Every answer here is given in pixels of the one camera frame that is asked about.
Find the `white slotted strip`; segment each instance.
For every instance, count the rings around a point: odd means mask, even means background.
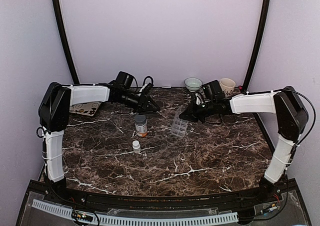
[[[72,209],[48,202],[33,200],[32,207],[48,212],[50,214],[71,219]],[[100,225],[106,226],[211,226],[223,225],[226,223],[238,222],[238,213],[226,213],[220,215],[212,215],[205,217],[191,217],[191,218],[169,218],[169,219],[150,219],[150,218],[131,218],[131,217],[116,217],[97,213],[100,219]],[[97,225],[97,218],[93,215],[93,221],[90,224]]]

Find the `bottle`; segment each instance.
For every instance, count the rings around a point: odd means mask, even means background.
[[[137,135],[140,137],[145,137],[147,135],[147,118],[145,115],[137,114],[134,117],[135,130]]]
[[[137,141],[137,140],[133,141],[132,148],[135,153],[140,153],[141,152],[141,145],[140,145],[139,141]]]

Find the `marble table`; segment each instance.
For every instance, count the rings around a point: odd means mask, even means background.
[[[161,112],[147,116],[145,138],[135,135],[134,115],[123,105],[102,104],[93,117],[70,115],[63,139],[69,188],[190,196],[258,186],[272,154],[252,114],[224,116],[221,125],[189,123],[186,136],[177,138],[170,134],[171,124],[190,95],[184,88],[155,88],[150,95]],[[141,154],[132,149],[137,139]]]

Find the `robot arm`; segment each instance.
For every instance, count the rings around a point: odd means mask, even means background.
[[[278,182],[290,165],[297,143],[308,121],[308,113],[293,87],[281,92],[239,94],[226,98],[218,81],[203,86],[209,101],[193,100],[179,116],[180,119],[205,122],[214,114],[273,113],[277,116],[278,143],[271,163],[261,178],[260,188],[266,194]]]
[[[50,84],[39,107],[41,130],[43,134],[42,157],[45,160],[45,173],[50,182],[64,180],[62,164],[63,133],[69,123],[69,108],[87,102],[117,102],[133,108],[140,114],[154,113],[160,107],[148,96],[152,83],[144,85],[139,92],[130,89],[134,77],[119,72],[116,80],[92,85]]]

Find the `vertical black pole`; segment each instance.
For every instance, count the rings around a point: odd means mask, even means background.
[[[67,40],[67,35],[66,35],[66,31],[65,31],[64,21],[63,21],[62,14],[61,14],[59,0],[52,0],[52,3],[53,3],[56,24],[58,26],[60,39],[61,39],[62,47],[64,50],[64,55],[66,58],[66,62],[68,63],[68,67],[69,67],[69,71],[72,76],[73,83],[80,84],[79,78],[77,76],[76,68],[75,68],[74,62],[72,60],[72,56],[71,56],[71,52],[70,52],[70,48],[69,48],[69,44],[68,44],[68,40]]]
[[[242,85],[242,92],[245,92],[248,89],[252,74],[253,74],[254,69],[255,69],[255,65],[256,65],[256,62],[257,62],[258,53],[259,53],[259,49],[260,49],[260,45],[261,45],[261,41],[262,41],[262,37],[264,35],[269,3],[270,3],[270,0],[263,0],[262,9],[261,9],[261,15],[260,15],[260,21],[259,21],[259,26],[258,26],[258,31],[256,33],[256,38],[255,38],[255,42],[254,42],[253,51],[252,51],[251,59],[250,59],[250,62],[249,62],[248,70],[246,72],[246,76],[245,76],[245,79],[244,79],[244,82],[243,82],[243,85]]]

